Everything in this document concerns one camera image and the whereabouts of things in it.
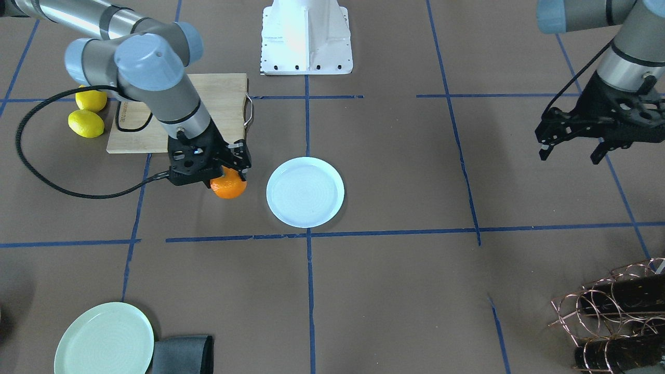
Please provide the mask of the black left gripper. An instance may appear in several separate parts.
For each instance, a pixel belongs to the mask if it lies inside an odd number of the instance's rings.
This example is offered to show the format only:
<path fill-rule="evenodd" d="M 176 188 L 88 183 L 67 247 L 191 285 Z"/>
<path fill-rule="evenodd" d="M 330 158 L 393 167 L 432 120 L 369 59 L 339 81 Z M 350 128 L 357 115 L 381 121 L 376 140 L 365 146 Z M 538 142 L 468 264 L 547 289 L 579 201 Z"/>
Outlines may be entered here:
<path fill-rule="evenodd" d="M 655 89 L 657 78 L 649 74 L 637 91 L 624 91 L 592 74 L 575 108 L 565 113 L 553 107 L 544 111 L 535 128 L 546 161 L 554 147 L 576 137 L 598 138 L 592 151 L 593 164 L 600 164 L 608 152 L 629 149 L 632 143 L 663 142 L 663 97 Z"/>

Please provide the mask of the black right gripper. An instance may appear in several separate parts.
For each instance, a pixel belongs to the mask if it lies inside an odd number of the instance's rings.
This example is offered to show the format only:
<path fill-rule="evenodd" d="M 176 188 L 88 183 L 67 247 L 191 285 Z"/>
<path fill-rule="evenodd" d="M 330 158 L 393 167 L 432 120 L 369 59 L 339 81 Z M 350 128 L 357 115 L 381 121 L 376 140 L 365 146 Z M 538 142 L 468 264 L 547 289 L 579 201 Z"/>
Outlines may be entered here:
<path fill-rule="evenodd" d="M 173 185 L 202 182 L 208 189 L 226 189 L 228 178 L 224 167 L 234 170 L 241 180 L 247 180 L 252 158 L 247 140 L 228 144 L 216 125 L 207 126 L 202 134 L 187 138 L 183 131 L 168 138 L 168 180 Z"/>

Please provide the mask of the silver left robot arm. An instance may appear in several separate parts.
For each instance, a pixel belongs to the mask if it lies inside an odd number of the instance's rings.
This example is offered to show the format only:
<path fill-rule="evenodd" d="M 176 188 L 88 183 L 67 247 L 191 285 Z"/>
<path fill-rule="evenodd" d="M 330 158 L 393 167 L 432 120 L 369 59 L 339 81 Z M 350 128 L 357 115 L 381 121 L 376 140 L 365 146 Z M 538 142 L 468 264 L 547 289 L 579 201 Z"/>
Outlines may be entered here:
<path fill-rule="evenodd" d="M 592 68 L 575 106 L 568 112 L 547 104 L 535 128 L 540 159 L 575 138 L 596 138 L 591 161 L 600 163 L 616 149 L 664 139 L 663 1 L 539 1 L 536 18 L 544 34 L 609 28 L 614 32 L 579 73 Z"/>

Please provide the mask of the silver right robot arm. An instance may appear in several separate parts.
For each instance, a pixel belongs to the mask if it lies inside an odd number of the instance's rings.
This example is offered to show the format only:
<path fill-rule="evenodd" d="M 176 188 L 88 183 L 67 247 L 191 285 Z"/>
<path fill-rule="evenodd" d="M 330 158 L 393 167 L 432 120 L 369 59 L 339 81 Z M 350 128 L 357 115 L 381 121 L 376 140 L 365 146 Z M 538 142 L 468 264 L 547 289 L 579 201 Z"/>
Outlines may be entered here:
<path fill-rule="evenodd" d="M 245 140 L 223 139 L 185 74 L 203 55 L 194 26 L 162 23 L 107 1 L 2 1 L 2 17 L 48 20 L 86 35 L 67 47 L 66 70 L 83 87 L 147 105 L 168 135 L 170 166 L 160 178 L 210 185 L 228 168 L 245 181 L 251 168 Z"/>

